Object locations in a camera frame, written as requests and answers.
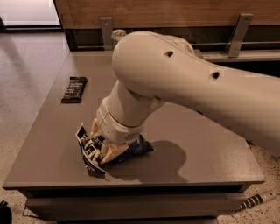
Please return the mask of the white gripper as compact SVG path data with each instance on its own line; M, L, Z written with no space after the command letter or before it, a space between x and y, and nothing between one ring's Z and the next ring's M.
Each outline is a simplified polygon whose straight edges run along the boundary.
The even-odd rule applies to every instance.
M101 101L97 109L97 119L93 120L90 132L91 138L103 135L109 141L104 141L101 145L99 162L102 165L124 153L129 148L127 144L134 142L144 129L143 125L128 127L120 124L109 113L108 102L108 99Z

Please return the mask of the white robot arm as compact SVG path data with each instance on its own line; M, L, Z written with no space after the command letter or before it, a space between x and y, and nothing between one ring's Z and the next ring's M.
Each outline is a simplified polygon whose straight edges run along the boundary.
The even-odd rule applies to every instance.
M97 110L105 139L133 142L165 102L185 106L274 155L280 154L280 80L217 66L172 36L136 31L112 54L117 81Z

